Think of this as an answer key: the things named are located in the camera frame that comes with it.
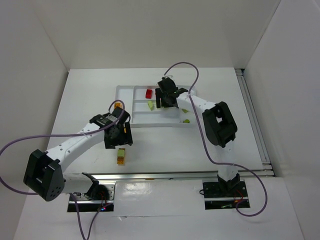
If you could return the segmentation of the red lego brick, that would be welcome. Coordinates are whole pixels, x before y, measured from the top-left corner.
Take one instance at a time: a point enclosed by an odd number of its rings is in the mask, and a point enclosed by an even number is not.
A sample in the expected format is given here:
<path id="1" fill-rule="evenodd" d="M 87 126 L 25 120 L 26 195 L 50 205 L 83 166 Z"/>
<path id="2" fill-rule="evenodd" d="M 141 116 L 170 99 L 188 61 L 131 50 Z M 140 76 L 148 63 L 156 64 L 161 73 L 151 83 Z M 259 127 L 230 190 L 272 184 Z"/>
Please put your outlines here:
<path id="1" fill-rule="evenodd" d="M 151 99 L 153 95 L 153 90 L 152 89 L 147 89 L 145 92 L 145 98 L 146 99 Z"/>

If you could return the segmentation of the light green lego brick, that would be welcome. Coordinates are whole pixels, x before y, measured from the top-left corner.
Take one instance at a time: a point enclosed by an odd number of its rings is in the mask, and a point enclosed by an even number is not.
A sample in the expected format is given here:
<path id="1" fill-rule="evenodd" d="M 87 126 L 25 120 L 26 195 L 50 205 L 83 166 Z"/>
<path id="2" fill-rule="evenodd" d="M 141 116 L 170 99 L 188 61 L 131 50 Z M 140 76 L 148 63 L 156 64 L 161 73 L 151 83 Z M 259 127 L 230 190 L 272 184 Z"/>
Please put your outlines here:
<path id="1" fill-rule="evenodd" d="M 151 111 L 154 109 L 154 103 L 151 100 L 147 102 L 147 106 Z"/>

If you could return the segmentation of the green brown orange lego stack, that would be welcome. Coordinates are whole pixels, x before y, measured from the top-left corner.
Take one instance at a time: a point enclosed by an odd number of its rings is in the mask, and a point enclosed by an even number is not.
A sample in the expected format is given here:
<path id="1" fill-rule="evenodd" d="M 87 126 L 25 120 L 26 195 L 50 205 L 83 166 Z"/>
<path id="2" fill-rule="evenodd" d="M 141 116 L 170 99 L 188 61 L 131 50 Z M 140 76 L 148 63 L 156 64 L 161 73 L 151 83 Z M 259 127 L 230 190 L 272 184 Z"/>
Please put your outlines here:
<path id="1" fill-rule="evenodd" d="M 117 165 L 125 165 L 125 159 L 126 159 L 126 149 L 119 148 L 117 150 L 117 154 L 116 154 L 116 164 Z"/>

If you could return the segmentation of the orange lego brick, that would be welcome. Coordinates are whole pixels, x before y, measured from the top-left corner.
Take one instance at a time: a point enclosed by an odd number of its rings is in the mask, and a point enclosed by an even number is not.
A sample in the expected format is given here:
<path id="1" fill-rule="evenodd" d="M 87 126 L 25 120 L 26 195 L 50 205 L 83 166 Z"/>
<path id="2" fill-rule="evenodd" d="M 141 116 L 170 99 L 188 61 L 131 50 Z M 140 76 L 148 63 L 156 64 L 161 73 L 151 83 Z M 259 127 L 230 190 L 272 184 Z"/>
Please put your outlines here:
<path id="1" fill-rule="evenodd" d="M 121 102 L 119 102 L 119 101 L 117 101 L 117 102 L 115 102 L 114 103 L 114 108 L 116 109 L 116 108 L 123 108 L 123 104 L 121 103 Z"/>

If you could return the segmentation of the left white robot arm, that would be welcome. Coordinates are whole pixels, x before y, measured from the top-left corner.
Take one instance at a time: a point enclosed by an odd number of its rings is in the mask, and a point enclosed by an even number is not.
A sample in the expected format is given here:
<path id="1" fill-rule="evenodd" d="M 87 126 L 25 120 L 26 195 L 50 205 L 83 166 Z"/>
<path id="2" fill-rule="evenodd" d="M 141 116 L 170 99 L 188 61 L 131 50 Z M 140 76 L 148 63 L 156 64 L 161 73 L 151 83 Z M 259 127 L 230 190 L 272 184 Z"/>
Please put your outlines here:
<path id="1" fill-rule="evenodd" d="M 28 159 L 23 182 L 45 201 L 60 194 L 83 194 L 89 200 L 106 196 L 108 190 L 89 173 L 66 174 L 66 169 L 93 146 L 104 143 L 106 149 L 133 144 L 130 114 L 120 107 L 98 114 L 75 136 L 60 145 L 33 151 Z"/>

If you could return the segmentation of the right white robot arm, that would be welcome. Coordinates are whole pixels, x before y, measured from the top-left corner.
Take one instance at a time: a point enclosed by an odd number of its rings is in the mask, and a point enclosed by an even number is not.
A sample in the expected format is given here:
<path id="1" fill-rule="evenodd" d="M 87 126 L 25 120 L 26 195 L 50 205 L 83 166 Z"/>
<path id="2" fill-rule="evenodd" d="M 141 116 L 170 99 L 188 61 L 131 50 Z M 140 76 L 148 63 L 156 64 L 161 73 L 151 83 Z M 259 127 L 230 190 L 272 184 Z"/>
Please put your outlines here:
<path id="1" fill-rule="evenodd" d="M 205 138 L 215 146 L 218 157 L 218 183 L 222 191 L 231 191 L 239 182 L 236 167 L 234 140 L 238 127 L 227 103 L 210 102 L 193 95 L 185 88 L 178 88 L 169 77 L 163 77 L 156 89 L 156 104 L 176 107 L 193 112 L 197 124 L 204 126 Z"/>

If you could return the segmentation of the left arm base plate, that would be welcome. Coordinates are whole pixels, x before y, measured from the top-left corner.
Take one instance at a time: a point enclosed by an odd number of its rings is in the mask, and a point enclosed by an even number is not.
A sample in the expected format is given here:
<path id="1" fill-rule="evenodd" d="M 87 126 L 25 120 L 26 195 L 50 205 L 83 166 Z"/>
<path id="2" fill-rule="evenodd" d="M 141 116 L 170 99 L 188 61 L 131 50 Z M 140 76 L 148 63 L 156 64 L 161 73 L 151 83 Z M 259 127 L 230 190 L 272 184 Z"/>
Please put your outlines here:
<path id="1" fill-rule="evenodd" d="M 80 213 L 93 213 L 101 208 L 101 212 L 114 211 L 114 198 L 116 191 L 116 183 L 112 181 L 102 182 L 98 186 L 94 196 L 88 196 L 85 193 L 73 193 L 76 199 L 78 210 Z"/>

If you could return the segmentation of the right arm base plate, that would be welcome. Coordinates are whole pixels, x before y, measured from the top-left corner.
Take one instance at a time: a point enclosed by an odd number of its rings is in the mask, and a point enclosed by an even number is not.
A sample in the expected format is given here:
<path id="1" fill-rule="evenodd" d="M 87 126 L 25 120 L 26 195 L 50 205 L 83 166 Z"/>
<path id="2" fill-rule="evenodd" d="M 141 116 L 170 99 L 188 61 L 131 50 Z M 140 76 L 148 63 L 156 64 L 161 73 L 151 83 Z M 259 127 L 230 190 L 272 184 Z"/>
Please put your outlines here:
<path id="1" fill-rule="evenodd" d="M 225 193 L 221 190 L 218 182 L 203 182 L 199 194 L 204 197 L 206 210 L 225 210 L 238 208 L 250 208 L 248 192 L 244 181 L 231 191 Z"/>

